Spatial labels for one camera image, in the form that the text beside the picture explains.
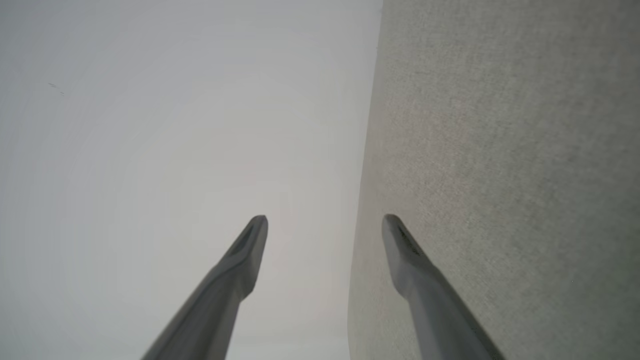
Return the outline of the grey fabric panel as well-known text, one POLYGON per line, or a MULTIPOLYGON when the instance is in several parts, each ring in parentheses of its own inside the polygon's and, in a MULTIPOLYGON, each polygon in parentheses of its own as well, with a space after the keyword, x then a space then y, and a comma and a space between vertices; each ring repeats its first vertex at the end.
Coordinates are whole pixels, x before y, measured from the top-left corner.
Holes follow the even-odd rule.
POLYGON ((508 360, 640 360, 640 0, 384 0, 351 360, 419 360, 398 215, 508 360))

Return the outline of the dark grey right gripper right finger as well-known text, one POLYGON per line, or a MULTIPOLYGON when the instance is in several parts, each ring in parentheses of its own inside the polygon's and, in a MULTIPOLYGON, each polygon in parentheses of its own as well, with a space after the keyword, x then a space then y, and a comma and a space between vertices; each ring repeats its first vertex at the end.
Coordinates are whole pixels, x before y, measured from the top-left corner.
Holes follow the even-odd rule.
POLYGON ((400 217, 382 218, 392 283, 410 308, 422 360, 505 360, 400 217))

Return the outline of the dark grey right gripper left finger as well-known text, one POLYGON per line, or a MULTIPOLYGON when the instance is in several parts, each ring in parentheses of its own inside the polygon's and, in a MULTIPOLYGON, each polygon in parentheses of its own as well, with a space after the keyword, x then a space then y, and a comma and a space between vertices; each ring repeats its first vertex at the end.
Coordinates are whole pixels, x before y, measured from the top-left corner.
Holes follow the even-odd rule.
POLYGON ((250 219, 141 360, 225 360, 240 303, 258 280, 267 236, 266 216, 250 219))

